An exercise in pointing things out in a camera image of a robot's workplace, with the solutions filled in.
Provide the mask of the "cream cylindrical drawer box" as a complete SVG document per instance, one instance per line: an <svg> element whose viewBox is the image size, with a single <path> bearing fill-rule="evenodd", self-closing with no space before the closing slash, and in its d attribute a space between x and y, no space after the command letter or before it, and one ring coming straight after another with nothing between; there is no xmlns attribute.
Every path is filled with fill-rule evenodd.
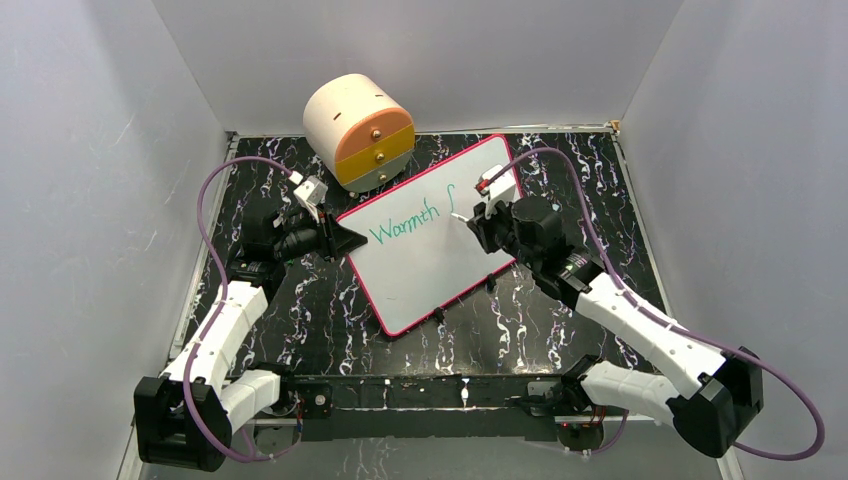
<svg viewBox="0 0 848 480"><path fill-rule="evenodd" d="M381 187L407 166L415 148L410 113L363 74L347 74L317 89L307 101L305 137L345 190Z"/></svg>

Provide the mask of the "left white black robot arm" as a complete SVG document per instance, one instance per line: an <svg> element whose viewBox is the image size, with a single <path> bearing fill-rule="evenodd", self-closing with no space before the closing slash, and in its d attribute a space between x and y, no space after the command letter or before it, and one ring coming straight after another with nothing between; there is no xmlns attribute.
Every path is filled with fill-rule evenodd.
<svg viewBox="0 0 848 480"><path fill-rule="evenodd" d="M257 460L255 453L233 450L234 434L265 410L286 416L302 401L279 364L260 362L226 380L244 339L272 303L291 262L310 254L336 261L367 242L323 204L245 218L200 327L158 376L142 378L135 388L141 461L214 472L228 458Z"/></svg>

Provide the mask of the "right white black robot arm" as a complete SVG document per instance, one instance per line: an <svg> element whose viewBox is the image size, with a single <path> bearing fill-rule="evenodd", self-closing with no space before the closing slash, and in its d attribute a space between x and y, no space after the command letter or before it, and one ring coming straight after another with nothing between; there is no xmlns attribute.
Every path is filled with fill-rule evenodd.
<svg viewBox="0 0 848 480"><path fill-rule="evenodd" d="M480 202L466 222L487 254L529 269L548 297L622 338L656 373L585 355L528 409L577 414L613 406L670 425L696 451L722 457L763 407L761 369L675 332L676 322L641 298L630 301L601 259L565 239L564 218L542 197Z"/></svg>

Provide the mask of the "pink framed whiteboard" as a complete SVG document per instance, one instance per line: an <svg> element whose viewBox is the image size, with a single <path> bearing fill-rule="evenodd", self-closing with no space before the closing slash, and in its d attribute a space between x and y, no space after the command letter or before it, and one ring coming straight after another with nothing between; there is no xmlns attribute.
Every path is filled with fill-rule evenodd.
<svg viewBox="0 0 848 480"><path fill-rule="evenodd" d="M348 261L383 331L398 336L513 263L487 254L465 217L482 202L479 177L512 159L502 135L490 136L344 213L342 226L367 237Z"/></svg>

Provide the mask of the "black whiteboard foot clip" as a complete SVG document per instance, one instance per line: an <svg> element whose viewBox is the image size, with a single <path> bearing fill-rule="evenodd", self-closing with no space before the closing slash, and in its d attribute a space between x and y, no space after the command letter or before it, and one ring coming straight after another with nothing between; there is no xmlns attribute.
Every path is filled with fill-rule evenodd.
<svg viewBox="0 0 848 480"><path fill-rule="evenodd" d="M445 310L443 308L436 308L431 313L432 319L439 325L443 325L445 322Z"/></svg>
<svg viewBox="0 0 848 480"><path fill-rule="evenodd" d="M497 288L497 279L494 274L488 274L483 281L484 289L487 293L493 293Z"/></svg>

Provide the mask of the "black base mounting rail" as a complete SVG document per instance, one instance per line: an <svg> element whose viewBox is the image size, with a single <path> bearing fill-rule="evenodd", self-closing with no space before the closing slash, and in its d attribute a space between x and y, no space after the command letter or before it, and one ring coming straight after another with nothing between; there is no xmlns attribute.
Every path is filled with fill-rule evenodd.
<svg viewBox="0 0 848 480"><path fill-rule="evenodd" d="M581 451L601 444L610 417L574 400L558 374L293 375L282 405L247 428L290 427L305 442L506 437Z"/></svg>

